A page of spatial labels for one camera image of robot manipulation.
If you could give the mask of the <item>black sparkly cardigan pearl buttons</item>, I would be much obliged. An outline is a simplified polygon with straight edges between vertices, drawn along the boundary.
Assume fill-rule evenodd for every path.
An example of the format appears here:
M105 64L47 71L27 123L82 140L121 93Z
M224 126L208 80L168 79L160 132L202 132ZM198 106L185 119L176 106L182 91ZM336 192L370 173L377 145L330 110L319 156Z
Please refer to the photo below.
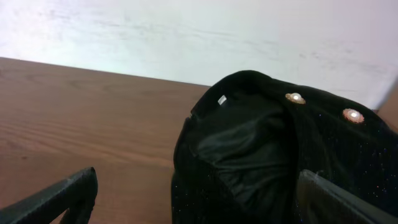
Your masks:
M253 70L200 98L174 169L174 223L300 223L303 170L397 217L397 134L355 101Z

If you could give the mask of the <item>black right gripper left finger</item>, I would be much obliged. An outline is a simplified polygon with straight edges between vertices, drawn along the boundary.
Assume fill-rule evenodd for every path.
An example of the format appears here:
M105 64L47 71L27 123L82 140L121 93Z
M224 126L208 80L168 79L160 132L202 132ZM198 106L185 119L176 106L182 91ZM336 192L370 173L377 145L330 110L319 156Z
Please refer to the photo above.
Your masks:
M95 206L98 180L94 167L87 167L46 189L1 209L1 223L87 224Z

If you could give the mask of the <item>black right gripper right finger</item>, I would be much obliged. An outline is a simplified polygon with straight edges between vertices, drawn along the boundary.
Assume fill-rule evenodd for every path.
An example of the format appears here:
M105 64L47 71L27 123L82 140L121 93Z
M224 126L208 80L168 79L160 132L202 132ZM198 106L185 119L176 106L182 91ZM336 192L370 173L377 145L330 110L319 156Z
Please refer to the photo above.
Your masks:
M397 217L320 177L301 171L297 181L297 215L307 224L396 224Z

